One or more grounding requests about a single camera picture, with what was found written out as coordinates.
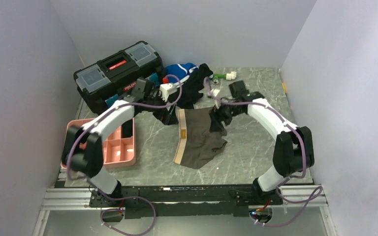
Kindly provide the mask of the olive underwear with beige waistband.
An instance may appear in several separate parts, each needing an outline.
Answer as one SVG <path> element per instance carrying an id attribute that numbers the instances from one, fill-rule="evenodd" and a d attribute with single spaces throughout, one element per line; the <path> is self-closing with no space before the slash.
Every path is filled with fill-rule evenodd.
<path id="1" fill-rule="evenodd" d="M 210 131 L 209 108 L 178 109 L 179 141 L 173 162 L 192 169 L 199 169 L 221 154 L 227 141 L 225 129 Z"/>

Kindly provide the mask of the pink compartment tray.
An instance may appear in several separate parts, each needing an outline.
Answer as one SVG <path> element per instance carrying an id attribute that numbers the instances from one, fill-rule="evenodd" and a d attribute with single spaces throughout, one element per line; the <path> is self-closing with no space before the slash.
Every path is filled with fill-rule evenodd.
<path id="1" fill-rule="evenodd" d="M 61 156 L 61 167 L 72 171 L 96 170 L 102 166 L 119 168 L 136 162 L 135 135 L 121 138 L 121 126 L 110 135 L 98 135 L 88 128 L 93 118 L 72 120 L 67 125 Z"/>

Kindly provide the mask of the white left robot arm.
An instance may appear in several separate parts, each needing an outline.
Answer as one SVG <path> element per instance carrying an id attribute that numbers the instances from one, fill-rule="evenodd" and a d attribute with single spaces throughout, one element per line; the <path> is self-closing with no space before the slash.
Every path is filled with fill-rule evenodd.
<path id="1" fill-rule="evenodd" d="M 182 93 L 180 80 L 154 89 L 150 80 L 139 78 L 130 92 L 120 96 L 101 115 L 82 126 L 70 126 L 62 152 L 67 179 L 85 179 L 101 193 L 107 205 L 118 205 L 123 197 L 122 185 L 104 166 L 103 142 L 137 114 L 167 110 L 176 105 Z"/>

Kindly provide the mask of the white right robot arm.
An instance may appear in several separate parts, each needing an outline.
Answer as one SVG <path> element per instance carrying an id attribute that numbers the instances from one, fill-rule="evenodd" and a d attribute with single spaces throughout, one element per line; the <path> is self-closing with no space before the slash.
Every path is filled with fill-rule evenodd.
<path id="1" fill-rule="evenodd" d="M 204 82 L 208 96 L 215 105 L 209 112 L 212 129 L 223 129 L 234 117 L 248 115 L 255 119 L 275 141 L 272 165 L 252 183 L 252 199 L 263 204 L 270 199 L 271 192 L 292 178 L 302 179 L 314 165 L 313 139 L 310 129 L 298 126 L 273 108 L 260 92 L 250 92 L 243 81 L 229 85 L 232 98 L 219 96 L 218 89 L 212 89 Z"/>

